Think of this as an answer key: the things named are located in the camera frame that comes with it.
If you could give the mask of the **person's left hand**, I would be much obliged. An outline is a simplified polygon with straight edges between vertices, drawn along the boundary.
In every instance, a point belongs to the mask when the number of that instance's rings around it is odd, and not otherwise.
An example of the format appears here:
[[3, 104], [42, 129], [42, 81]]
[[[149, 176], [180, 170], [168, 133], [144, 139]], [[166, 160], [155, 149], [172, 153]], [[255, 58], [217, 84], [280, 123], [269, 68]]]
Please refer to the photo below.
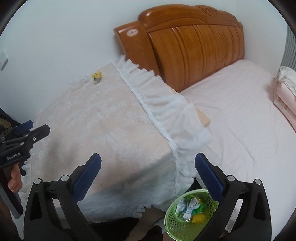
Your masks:
[[11, 170], [11, 179], [8, 182], [8, 188], [13, 192], [17, 193], [22, 188], [23, 183], [21, 180], [21, 173], [18, 163], [16, 163]]

